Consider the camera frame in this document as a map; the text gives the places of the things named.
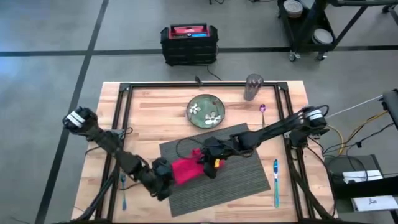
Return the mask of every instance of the wooden table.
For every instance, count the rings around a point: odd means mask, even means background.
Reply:
[[[301,81],[291,81],[288,85],[292,106],[296,112],[308,104],[304,84]],[[261,88],[252,101],[243,99],[243,89],[243,87],[135,88],[129,117],[129,126],[134,129],[134,132],[126,136],[124,150],[139,154],[151,162],[160,156],[159,144],[209,131],[194,127],[185,117],[187,103],[194,96],[204,93],[217,96],[226,106],[226,117],[216,129],[241,123],[247,123],[251,130],[261,128],[259,105],[262,103],[267,106],[264,114],[266,123],[272,124],[279,121],[273,88]],[[99,126],[103,129],[111,128],[118,90],[118,82],[103,84],[96,110]],[[282,97],[282,102],[285,106],[284,97]],[[124,108],[121,111],[119,127],[121,127]],[[316,144],[310,142],[310,146],[319,156],[321,155],[320,148]],[[126,211],[122,211],[123,193],[118,192],[113,221],[149,223],[297,221],[282,137],[263,142],[257,151],[272,186],[271,190],[172,218],[168,199],[159,202],[156,198],[152,198],[143,186],[138,185],[125,191]],[[82,213],[79,209],[84,210],[98,193],[105,157],[106,153],[101,149],[89,152],[86,156],[72,218],[78,217]],[[274,207],[272,163],[275,158],[278,158],[280,167],[279,208]],[[308,150],[305,151],[304,161],[311,191],[326,210],[331,212],[333,197],[324,167]],[[126,185],[131,183],[131,180],[127,179]],[[107,211],[108,200],[107,197],[104,213]],[[301,201],[303,210],[307,214],[303,197]]]

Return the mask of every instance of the red cloth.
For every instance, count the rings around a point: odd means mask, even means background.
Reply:
[[[174,174],[174,180],[176,185],[183,185],[187,181],[194,179],[200,175],[205,174],[203,172],[203,164],[199,164],[197,161],[201,158],[200,149],[193,149],[191,157],[189,159],[178,159],[172,163],[172,170]],[[224,164],[224,160],[220,161],[220,168]]]

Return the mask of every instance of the metal cup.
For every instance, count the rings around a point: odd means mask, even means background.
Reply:
[[[263,83],[264,79],[260,75],[248,75],[246,78],[246,86],[244,87],[243,98],[248,101],[253,100]]]

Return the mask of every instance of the concrete floor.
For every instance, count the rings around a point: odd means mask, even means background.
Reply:
[[[86,50],[102,1],[0,1],[0,52]],[[159,32],[169,24],[207,22],[219,30],[222,47],[286,47],[276,3],[226,0],[112,0],[106,10],[96,50],[159,49]],[[358,10],[328,7],[337,33]],[[397,45],[398,27],[381,7],[371,7],[340,45]],[[310,103],[330,105],[330,114],[397,88],[398,51],[330,52],[318,63],[314,55],[291,63],[287,53],[219,54],[211,71],[223,80],[244,80],[261,74],[266,80],[303,80]],[[84,56],[0,57],[0,223],[33,223],[68,111]],[[214,80],[203,67],[169,67],[161,55],[94,56],[79,105],[95,109],[104,81]],[[381,111],[373,101],[330,118],[345,136]],[[383,117],[363,132],[367,136],[390,123]],[[364,143],[352,155],[375,154],[385,173],[397,172],[395,128]],[[338,143],[334,133],[322,144]],[[46,223],[70,218],[83,166],[86,143],[70,136],[52,196]],[[344,220],[392,223],[387,212],[342,213]]]

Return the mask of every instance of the green plate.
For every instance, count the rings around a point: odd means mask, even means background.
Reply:
[[[188,103],[187,118],[196,127],[214,128],[224,120],[224,117],[224,104],[213,95],[198,95]]]

